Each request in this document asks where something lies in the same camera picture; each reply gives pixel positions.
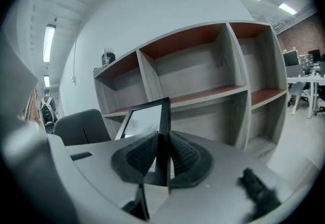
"desk leg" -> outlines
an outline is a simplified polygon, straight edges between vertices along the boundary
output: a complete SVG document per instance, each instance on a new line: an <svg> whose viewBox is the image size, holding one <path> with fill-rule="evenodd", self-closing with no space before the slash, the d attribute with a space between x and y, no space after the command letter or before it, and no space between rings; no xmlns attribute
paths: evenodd
<svg viewBox="0 0 325 224"><path fill-rule="evenodd" d="M317 106L317 82L315 82L315 89L314 89L314 107L313 111L316 111L316 106Z"/></svg>
<svg viewBox="0 0 325 224"><path fill-rule="evenodd" d="M314 101L314 82L310 82L310 96L309 96L309 111L308 118L311 118L311 113L313 112L313 101Z"/></svg>

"backpack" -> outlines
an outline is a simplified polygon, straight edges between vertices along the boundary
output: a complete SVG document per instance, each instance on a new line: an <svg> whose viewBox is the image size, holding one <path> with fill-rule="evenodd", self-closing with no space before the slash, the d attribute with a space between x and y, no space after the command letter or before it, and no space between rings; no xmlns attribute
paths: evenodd
<svg viewBox="0 0 325 224"><path fill-rule="evenodd" d="M49 97L47 102L44 101L44 98L41 100L41 113L43 116L43 122L44 124L48 122L54 122L54 112L52 107L50 106L52 98Z"/></svg>

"black vent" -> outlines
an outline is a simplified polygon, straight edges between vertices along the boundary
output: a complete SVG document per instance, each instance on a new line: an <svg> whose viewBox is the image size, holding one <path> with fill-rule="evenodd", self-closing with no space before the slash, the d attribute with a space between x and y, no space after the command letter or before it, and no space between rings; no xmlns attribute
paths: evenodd
<svg viewBox="0 0 325 224"><path fill-rule="evenodd" d="M92 156L92 154L90 152L77 153L77 154L71 155L71 159L72 159L72 161L76 161L76 160L84 159L84 158L90 157L90 156Z"/></svg>

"white wall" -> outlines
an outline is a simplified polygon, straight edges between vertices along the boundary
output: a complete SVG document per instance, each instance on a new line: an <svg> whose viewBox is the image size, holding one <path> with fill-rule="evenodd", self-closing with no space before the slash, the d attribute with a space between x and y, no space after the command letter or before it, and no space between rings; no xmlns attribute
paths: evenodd
<svg viewBox="0 0 325 224"><path fill-rule="evenodd" d="M170 31L217 20L253 20L239 0L101 0L82 25L61 79L60 93L65 115L99 109L92 70L101 66L104 47L116 57Z"/></svg>

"gray chair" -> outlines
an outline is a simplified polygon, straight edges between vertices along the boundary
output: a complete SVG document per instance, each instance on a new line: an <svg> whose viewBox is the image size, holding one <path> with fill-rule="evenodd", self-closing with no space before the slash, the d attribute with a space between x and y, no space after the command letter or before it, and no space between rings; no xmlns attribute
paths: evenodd
<svg viewBox="0 0 325 224"><path fill-rule="evenodd" d="M65 146L93 144L111 140L102 115L97 109L90 109L60 118L55 124L54 134L62 138Z"/></svg>

